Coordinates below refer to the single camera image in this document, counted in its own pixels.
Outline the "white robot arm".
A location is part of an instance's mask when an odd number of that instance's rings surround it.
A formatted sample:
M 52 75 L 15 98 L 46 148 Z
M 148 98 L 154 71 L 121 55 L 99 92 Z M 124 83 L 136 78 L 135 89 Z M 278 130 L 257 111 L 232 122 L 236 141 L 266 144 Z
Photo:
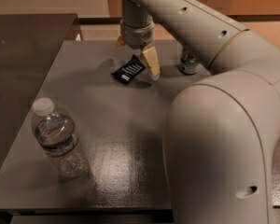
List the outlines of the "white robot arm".
M 167 113 L 163 158 L 175 224 L 272 224 L 280 49 L 196 0 L 130 0 L 210 77 Z

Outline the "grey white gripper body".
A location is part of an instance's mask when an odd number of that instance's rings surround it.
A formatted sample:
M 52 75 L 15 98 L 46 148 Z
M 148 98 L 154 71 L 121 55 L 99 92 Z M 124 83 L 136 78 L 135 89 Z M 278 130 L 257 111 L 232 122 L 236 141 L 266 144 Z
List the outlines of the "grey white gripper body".
M 131 49 L 141 49 L 153 40 L 155 24 L 150 20 L 144 26 L 136 27 L 124 20 L 120 21 L 120 37 Z

